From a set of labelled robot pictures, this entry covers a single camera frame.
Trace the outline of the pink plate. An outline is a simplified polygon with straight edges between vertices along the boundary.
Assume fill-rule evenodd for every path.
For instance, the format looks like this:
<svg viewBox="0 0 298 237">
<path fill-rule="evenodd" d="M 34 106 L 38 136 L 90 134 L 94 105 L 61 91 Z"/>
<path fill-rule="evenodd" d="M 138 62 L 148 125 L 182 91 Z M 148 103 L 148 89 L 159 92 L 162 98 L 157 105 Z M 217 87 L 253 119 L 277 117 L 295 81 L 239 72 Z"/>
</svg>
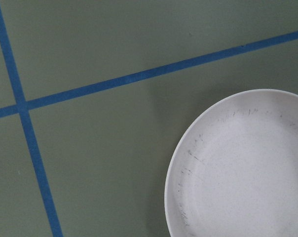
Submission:
<svg viewBox="0 0 298 237">
<path fill-rule="evenodd" d="M 298 237 L 298 95 L 240 92 L 203 112 L 169 164 L 173 237 Z"/>
</svg>

